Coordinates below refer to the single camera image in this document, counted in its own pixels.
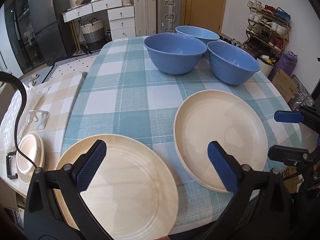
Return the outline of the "silver suitcase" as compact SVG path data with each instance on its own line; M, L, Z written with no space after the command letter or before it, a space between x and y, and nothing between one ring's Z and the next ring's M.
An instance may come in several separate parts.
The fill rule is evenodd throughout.
M182 0L157 0L157 33L174 33L180 25Z

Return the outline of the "ribbed blue bowl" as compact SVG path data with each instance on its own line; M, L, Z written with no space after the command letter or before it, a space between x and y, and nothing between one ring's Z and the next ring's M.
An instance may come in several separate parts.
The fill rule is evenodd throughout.
M253 56L223 40L208 42L207 50L212 72L226 84L242 85L260 70Z

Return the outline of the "cream deep plate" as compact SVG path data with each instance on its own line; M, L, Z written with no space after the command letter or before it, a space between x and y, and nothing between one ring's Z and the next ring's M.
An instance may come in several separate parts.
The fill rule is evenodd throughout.
M244 100L221 90L203 90L184 100L175 116L174 143L182 166L195 181L226 192L208 157L212 141L240 164L264 169L268 142L263 123Z

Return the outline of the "wooden door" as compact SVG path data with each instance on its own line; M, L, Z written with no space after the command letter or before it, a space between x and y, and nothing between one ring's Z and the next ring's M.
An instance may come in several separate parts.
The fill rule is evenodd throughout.
M181 24L221 33L226 0L183 0Z

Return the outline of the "shoe rack with shoes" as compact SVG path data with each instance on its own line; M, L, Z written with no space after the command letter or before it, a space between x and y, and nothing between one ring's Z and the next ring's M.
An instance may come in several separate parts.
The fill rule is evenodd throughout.
M290 41L291 15L280 7L263 5L260 1L248 1L249 15L246 28L247 40L254 40L280 55Z

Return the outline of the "black refrigerator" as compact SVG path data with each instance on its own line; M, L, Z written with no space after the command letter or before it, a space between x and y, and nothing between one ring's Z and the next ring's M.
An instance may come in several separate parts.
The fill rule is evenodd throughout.
M47 65L71 56L76 50L70 24L62 13L71 7L69 0L28 0L35 40Z

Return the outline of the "purple bag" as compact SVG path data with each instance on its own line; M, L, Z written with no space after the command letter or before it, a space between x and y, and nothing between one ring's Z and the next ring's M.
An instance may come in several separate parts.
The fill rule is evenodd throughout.
M276 66L268 76L268 79L272 81L277 71L280 69L283 70L288 76L291 76L296 67L297 61L298 61L297 55L294 54L293 52L291 51L283 52L278 63L276 64Z

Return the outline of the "large cream plate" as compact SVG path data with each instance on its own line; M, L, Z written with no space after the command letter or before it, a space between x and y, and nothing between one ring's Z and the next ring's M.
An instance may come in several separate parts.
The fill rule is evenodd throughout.
M56 169L73 164L97 140L106 143L106 157L80 194L91 213L114 239L167 236L177 218L177 186L165 162L148 146L123 135L93 135L72 145Z

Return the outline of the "white dressing desk with drawers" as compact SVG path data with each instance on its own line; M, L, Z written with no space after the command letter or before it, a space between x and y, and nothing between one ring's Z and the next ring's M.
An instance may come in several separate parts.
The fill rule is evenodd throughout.
M97 0L62 13L64 22L101 14L108 19L111 38L118 40L136 36L135 9L130 0Z

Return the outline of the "cream suitcase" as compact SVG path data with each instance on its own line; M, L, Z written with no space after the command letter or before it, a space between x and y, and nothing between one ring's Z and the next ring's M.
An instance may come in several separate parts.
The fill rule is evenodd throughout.
M133 0L135 10L136 36L150 36L157 33L156 0Z

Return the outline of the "woven laundry basket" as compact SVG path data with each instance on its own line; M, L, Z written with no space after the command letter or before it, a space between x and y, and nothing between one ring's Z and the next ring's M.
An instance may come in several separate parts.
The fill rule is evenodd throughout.
M99 50L107 43L102 19L86 20L80 29L88 50Z

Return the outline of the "white trash bin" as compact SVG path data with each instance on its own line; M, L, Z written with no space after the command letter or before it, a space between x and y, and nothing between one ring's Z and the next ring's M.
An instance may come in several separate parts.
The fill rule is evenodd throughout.
M267 55L260 55L257 57L257 62L260 66L260 71L268 77L274 69L274 64L270 57Z

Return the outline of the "teal checked tablecloth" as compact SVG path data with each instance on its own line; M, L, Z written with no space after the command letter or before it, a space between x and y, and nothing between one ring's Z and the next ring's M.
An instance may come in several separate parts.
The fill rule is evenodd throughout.
M232 93L248 103L262 121L270 146L301 146L297 124L274 121L275 111L289 107L263 73L230 86L215 77L207 59L201 59L187 74L165 74L150 60L144 39L134 37L110 42L97 55L76 99L62 148L97 134L121 134L142 142L165 161L176 180L179 211L173 233L209 224L224 211L231 194L194 181L178 159L173 136L181 103L207 89Z

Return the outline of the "white bubble wrap bag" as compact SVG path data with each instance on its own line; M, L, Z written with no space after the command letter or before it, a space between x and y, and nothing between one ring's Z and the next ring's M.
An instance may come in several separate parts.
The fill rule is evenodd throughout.
M49 90L49 88L36 89L36 87L27 87L25 84L23 85L27 94L27 104L19 120L17 142L20 142L23 132L29 124L29 111L39 109L37 104ZM16 91L1 122L1 151L9 152L15 149L14 127L21 103L21 94L19 91Z

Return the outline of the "beige checked tablecloth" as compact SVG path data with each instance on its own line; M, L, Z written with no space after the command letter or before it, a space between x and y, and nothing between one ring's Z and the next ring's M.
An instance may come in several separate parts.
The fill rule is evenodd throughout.
M34 128L35 123L29 123L24 130L22 137L30 132L36 132L41 136L44 144L45 170L53 170L60 159L69 118L86 76L86 72L73 72L36 86L36 89L49 88L43 99L37 104L39 110L49 112L49 119L45 128L41 130L36 130ZM1 122L15 92L8 93L7 100L1 99L1 107L4 109ZM26 197L29 184L23 183L19 178L14 180L7 178L7 153L7 151L1 151L1 178L22 197ZM11 172L13 174L17 173L15 158L12 158L11 160Z

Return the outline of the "stack of small cream plates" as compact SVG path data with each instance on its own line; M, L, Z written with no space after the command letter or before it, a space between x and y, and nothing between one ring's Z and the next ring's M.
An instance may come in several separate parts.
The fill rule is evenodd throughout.
M18 145L22 153L28 157L36 167L44 168L45 153L41 136L36 132L26 134ZM25 184L29 184L35 170L35 166L19 152L16 157L18 178Z

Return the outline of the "large blue bowl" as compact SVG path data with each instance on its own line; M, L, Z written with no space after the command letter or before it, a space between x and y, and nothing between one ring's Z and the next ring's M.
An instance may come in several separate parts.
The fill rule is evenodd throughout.
M177 33L148 36L144 46L155 67L171 75L192 71L207 51L207 46L199 39Z

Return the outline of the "cardboard box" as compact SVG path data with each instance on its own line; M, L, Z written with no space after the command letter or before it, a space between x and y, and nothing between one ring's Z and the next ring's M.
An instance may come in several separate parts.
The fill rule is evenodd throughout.
M272 84L287 103L298 93L297 84L282 69L276 72Z

